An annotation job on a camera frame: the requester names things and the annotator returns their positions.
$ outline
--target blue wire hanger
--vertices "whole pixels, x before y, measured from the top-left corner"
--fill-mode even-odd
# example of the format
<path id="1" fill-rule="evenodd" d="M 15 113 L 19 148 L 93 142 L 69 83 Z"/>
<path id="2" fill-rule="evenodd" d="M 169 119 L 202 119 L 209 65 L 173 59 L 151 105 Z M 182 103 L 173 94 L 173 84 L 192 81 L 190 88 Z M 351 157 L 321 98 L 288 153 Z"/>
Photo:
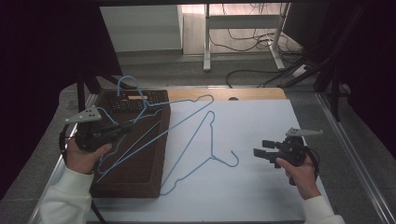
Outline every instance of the blue wire hanger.
<path id="1" fill-rule="evenodd" d="M 151 106 L 168 105 L 168 104 L 181 103 L 181 102 L 193 102 L 193 103 L 196 103 L 196 102 L 198 102 L 201 98 L 204 98 L 204 97 L 210 97 L 210 98 L 211 98 L 211 101 L 210 101 L 208 104 L 206 104 L 206 105 L 202 106 L 201 108 L 199 108 L 198 110 L 196 110 L 195 112 L 191 113 L 189 116 L 187 116 L 186 118 L 184 118 L 183 120 L 181 120 L 180 122 L 178 122 L 177 124 L 175 124 L 174 126 L 172 126 L 171 128 L 169 128 L 167 131 L 165 131 L 165 132 L 159 134 L 158 136 L 154 137 L 153 139 L 151 139 L 150 141 L 148 141 L 145 145 L 143 145 L 143 146 L 140 147 L 139 149 L 135 150 L 133 153 L 131 153 L 131 154 L 129 154 L 129 155 L 126 156 L 126 154 L 128 154 L 128 152 L 129 152 L 129 151 L 134 147 L 134 145 L 136 145 L 136 144 L 133 144 L 132 146 L 130 146 L 130 147 L 127 149 L 127 151 L 126 151 L 121 157 L 119 157 L 119 158 L 117 159 L 116 162 L 113 163 L 113 165 L 111 165 L 111 166 L 110 166 L 107 170 L 105 170 L 104 172 L 99 172 L 100 174 L 102 174 L 102 176 L 97 180 L 97 182 L 99 182 L 102 178 L 104 178 L 112 169 L 116 168 L 118 165 L 120 165 L 120 164 L 123 163 L 124 161 L 128 160 L 129 158 L 131 158 L 135 153 L 137 153 L 138 151 L 142 150 L 143 148 L 145 148 L 145 147 L 148 146 L 149 144 L 153 143 L 154 141 L 156 141 L 158 138 L 160 138 L 160 137 L 163 136 L 164 134 L 166 134 L 166 133 L 170 132 L 171 130 L 175 129 L 179 124 L 183 123 L 183 122 L 186 121 L 187 119 L 190 119 L 192 116 L 196 115 L 198 112 L 202 111 L 203 109 L 205 109 L 206 107 L 208 107 L 209 105 L 211 105 L 211 104 L 214 102 L 213 96 L 210 95 L 210 94 L 206 94 L 206 95 L 199 96 L 196 100 L 187 99 L 187 100 L 180 100 L 180 101 L 170 101 L 170 102 L 162 102 L 162 103 L 157 103 L 157 104 L 150 104 L 150 103 L 145 99 L 145 97 L 144 97 L 144 95 L 143 95 L 143 92 L 141 91 L 140 85 L 138 84 L 137 80 L 136 80 L 134 77 L 131 77 L 131 76 L 125 76 L 125 77 L 120 78 L 119 83 L 118 83 L 118 85 L 117 85 L 117 95 L 118 95 L 118 96 L 120 96 L 120 83 L 121 83 L 125 78 L 131 78 L 131 79 L 135 82 L 135 84 L 136 84 L 136 89 L 137 89 L 139 95 L 141 96 L 141 98 L 142 98 L 142 100 L 143 100 L 143 106 L 144 106 L 144 108 L 142 109 L 142 111 L 139 113 L 139 115 L 138 115 L 135 119 L 130 120 L 130 121 L 133 122 L 133 123 L 137 122 L 138 120 L 140 120 L 140 119 L 142 119 L 142 118 L 148 117 L 148 116 L 155 116 L 155 115 L 158 113 L 158 111 L 155 113 L 155 115 L 148 115 L 148 116 L 142 117 L 142 115 L 143 115 L 143 113 L 145 112 L 145 110 L 146 110 L 148 107 L 151 107 Z M 182 178 L 178 179 L 178 180 L 174 183 L 174 186 L 173 186 L 170 190 L 168 190 L 168 191 L 165 192 L 165 193 L 161 193 L 161 195 L 167 195 L 167 194 L 169 194 L 170 192 L 172 192 L 172 191 L 176 188 L 177 183 L 178 183 L 179 181 L 182 181 L 182 180 L 186 179 L 188 176 L 190 176 L 192 173 L 194 173 L 196 170 L 198 170 L 200 167 L 202 167 L 205 163 L 207 163 L 207 162 L 210 161 L 210 160 L 219 161 L 219 162 L 221 162 L 221 163 L 226 164 L 226 165 L 229 166 L 229 167 L 235 167 L 235 166 L 237 166 L 237 165 L 239 164 L 239 158 L 236 156 L 236 154 L 235 154 L 233 151 L 231 151 L 231 152 L 232 152 L 232 154 L 233 154 L 233 155 L 235 156 L 235 158 L 236 158 L 236 164 L 235 164 L 235 165 L 231 165 L 231 164 L 227 163 L 226 161 L 223 161 L 223 160 L 219 159 L 218 157 L 216 157 L 216 156 L 214 155 L 214 153 L 213 153 L 213 122 L 215 121 L 215 117 L 216 117 L 216 116 L 215 116 L 215 113 L 214 113 L 213 111 L 208 111 L 208 112 L 206 113 L 205 117 L 203 118 L 203 120 L 201 121 L 200 125 L 199 125 L 198 128 L 196 129 L 194 135 L 193 135 L 192 138 L 190 139 L 189 143 L 186 145 L 186 147 L 184 148 L 183 152 L 181 153 L 181 155 L 180 155 L 179 158 L 177 159 L 177 162 L 174 164 L 174 166 L 173 166 L 173 168 L 171 169 L 170 173 L 169 173 L 168 176 L 165 178 L 165 180 L 162 182 L 162 186 L 164 185 L 164 183 L 167 181 L 167 179 L 169 178 L 169 176 L 170 176 L 170 175 L 173 173 L 173 171 L 175 170 L 177 164 L 179 163 L 179 161 L 181 160 L 182 156 L 184 155 L 184 153 L 186 152 L 187 148 L 189 147 L 189 145 L 190 145 L 192 139 L 193 139 L 193 138 L 195 137 L 195 135 L 198 133 L 198 131 L 200 130 L 201 126 L 203 125 L 204 121 L 206 120 L 206 118 L 207 118 L 207 116 L 208 116 L 209 114 L 212 114 L 212 115 L 213 115 L 213 119 L 212 119 L 212 121 L 210 122 L 210 129 L 211 129 L 211 156 L 210 156 L 208 159 L 206 159 L 203 163 L 201 163 L 199 166 L 197 166 L 195 169 L 193 169 L 191 172 L 189 172 L 187 175 L 185 175 L 185 176 L 183 176 Z M 117 122 L 116 122 L 114 119 L 112 119 L 107 113 L 106 113 L 106 115 L 113 121 L 113 123 L 117 123 Z M 103 162 L 105 159 L 107 159 L 107 157 L 102 158 L 102 159 L 101 159 L 101 162 Z"/>

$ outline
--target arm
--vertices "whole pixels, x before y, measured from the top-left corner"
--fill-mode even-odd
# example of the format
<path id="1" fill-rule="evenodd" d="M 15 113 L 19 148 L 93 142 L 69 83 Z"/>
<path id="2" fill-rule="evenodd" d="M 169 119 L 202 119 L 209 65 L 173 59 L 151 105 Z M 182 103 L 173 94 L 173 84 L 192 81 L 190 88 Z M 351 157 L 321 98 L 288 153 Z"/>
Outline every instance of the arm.
<path id="1" fill-rule="evenodd" d="M 306 224 L 345 224 L 342 217 L 335 215 L 325 198 L 321 196 L 315 180 L 314 167 L 310 158 L 295 167 L 280 158 L 276 162 L 285 169 L 287 177 L 293 177 L 301 197 Z"/>
<path id="2" fill-rule="evenodd" d="M 93 153 L 79 150 L 75 139 L 67 142 L 67 164 L 60 180 L 49 187 L 40 204 L 41 223 L 85 223 L 91 208 L 90 187 L 95 162 L 111 149 L 107 144 Z"/>

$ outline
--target human hand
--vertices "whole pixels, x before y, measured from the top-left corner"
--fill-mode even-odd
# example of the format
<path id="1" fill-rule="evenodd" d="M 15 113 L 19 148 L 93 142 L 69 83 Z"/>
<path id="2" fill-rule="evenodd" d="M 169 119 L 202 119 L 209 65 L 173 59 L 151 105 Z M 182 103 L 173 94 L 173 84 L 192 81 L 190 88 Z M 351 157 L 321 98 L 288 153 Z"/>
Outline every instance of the human hand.
<path id="1" fill-rule="evenodd" d="M 78 148 L 75 138 L 70 138 L 67 141 L 66 166 L 77 173 L 84 175 L 90 174 L 95 163 L 102 155 L 105 155 L 111 147 L 111 144 L 106 144 L 99 147 L 94 152 L 87 152 Z"/>
<path id="2" fill-rule="evenodd" d="M 309 156 L 306 156 L 303 165 L 298 167 L 291 165 L 281 158 L 276 158 L 276 162 L 285 169 L 287 177 L 293 178 L 304 200 L 320 195 L 315 179 L 314 164 Z"/>

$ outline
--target cable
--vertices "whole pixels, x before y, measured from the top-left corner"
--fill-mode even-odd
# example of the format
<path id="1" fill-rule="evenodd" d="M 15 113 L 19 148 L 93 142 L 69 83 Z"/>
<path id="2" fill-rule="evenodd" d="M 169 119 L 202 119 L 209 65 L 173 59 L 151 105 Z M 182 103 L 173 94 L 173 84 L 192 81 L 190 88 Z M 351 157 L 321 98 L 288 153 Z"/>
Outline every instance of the cable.
<path id="1" fill-rule="evenodd" d="M 268 72 L 268 71 L 258 71 L 258 70 L 235 70 L 232 71 L 231 73 L 227 74 L 226 78 L 225 78 L 225 82 L 227 83 L 227 85 L 230 87 L 230 89 L 233 88 L 233 86 L 230 84 L 229 82 L 229 78 L 232 74 L 234 73 L 238 73 L 238 72 L 252 72 L 252 73 L 279 73 L 279 72 Z"/>
<path id="2" fill-rule="evenodd" d="M 99 209 L 96 207 L 96 204 L 93 202 L 93 200 L 91 200 L 91 209 L 96 214 L 96 216 L 98 217 L 99 221 L 102 224 L 107 224 L 107 222 L 105 221 L 105 218 L 102 217 L 102 214 L 100 214 Z"/>
<path id="3" fill-rule="evenodd" d="M 64 125 L 64 129 L 62 132 L 59 134 L 59 149 L 61 150 L 62 157 L 64 158 L 64 163 L 66 163 L 66 132 L 67 129 L 69 128 L 68 124 Z"/>
<path id="4" fill-rule="evenodd" d="M 317 156 L 318 156 L 318 153 L 309 147 L 307 147 L 307 149 L 308 150 L 306 151 L 306 154 L 309 156 L 309 158 L 311 159 L 311 161 L 314 165 L 315 180 L 317 180 L 318 175 L 319 175 L 319 161 L 317 161 L 317 158 L 315 157 L 315 155 L 312 152 L 315 152 L 317 154 Z"/>
<path id="5" fill-rule="evenodd" d="M 293 70 L 297 65 L 300 65 L 303 61 L 305 60 L 305 57 L 300 58 L 297 62 L 293 63 L 291 66 L 289 66 L 285 71 L 283 71 L 281 74 L 279 74 L 276 77 L 272 77 L 270 79 L 268 79 L 267 81 L 261 83 L 257 88 L 259 88 L 261 85 L 263 88 L 265 88 L 265 86 L 270 83 L 271 81 L 274 81 L 278 78 L 283 78 L 286 77 L 290 74 L 290 71 Z"/>
<path id="6" fill-rule="evenodd" d="M 252 37 L 233 37 L 233 35 L 231 35 L 230 29 L 228 29 L 228 34 L 230 35 L 230 38 L 234 40 L 248 40 L 248 39 L 260 40 L 260 38 L 265 36 L 265 35 L 256 35 L 256 30 L 257 29 L 254 30 Z"/>
<path id="7" fill-rule="evenodd" d="M 316 155 L 316 159 L 317 159 L 317 163 L 319 164 L 320 163 L 320 156 L 319 156 L 319 154 L 314 150 L 314 149 L 312 149 L 312 148 L 309 148 L 312 152 L 314 152 L 314 154 Z"/>
<path id="8" fill-rule="evenodd" d="M 213 42 L 212 37 L 211 37 L 210 35 L 209 35 L 209 39 L 210 39 L 210 42 L 212 42 L 212 44 L 215 45 L 215 46 L 224 47 L 224 48 L 226 48 L 226 49 L 231 49 L 231 50 L 235 50 L 235 51 L 239 51 L 239 52 L 244 52 L 244 51 L 248 51 L 248 50 L 254 49 L 254 48 L 257 47 L 257 45 L 258 45 L 259 43 L 265 42 L 265 41 L 269 41 L 268 39 L 259 40 L 253 47 L 248 48 L 248 49 L 233 49 L 233 48 L 228 47 L 228 46 L 225 46 L 225 45 L 216 44 L 215 42 Z"/>

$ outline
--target white board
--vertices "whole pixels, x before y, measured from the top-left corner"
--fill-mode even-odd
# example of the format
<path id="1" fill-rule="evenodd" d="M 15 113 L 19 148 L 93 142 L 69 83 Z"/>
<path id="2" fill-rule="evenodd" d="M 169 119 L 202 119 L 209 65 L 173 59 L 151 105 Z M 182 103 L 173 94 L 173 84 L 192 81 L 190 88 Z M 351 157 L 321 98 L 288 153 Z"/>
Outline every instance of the white board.
<path id="1" fill-rule="evenodd" d="M 207 102 L 171 104 L 170 127 Z M 235 222 L 304 220 L 302 199 L 289 185 L 284 170 L 275 169 L 253 156 L 262 140 L 283 141 L 290 128 L 300 128 L 289 100 L 218 101 L 209 105 L 168 134 L 163 180 L 208 111 L 213 111 L 213 150 L 219 159 L 236 167 L 210 160 L 175 189 L 158 199 L 95 199 L 107 221 L 141 222 Z M 210 157 L 212 114 L 191 140 L 162 192 L 174 186 Z M 320 179 L 318 186 L 326 197 Z M 90 213 L 89 220 L 97 220 Z"/>

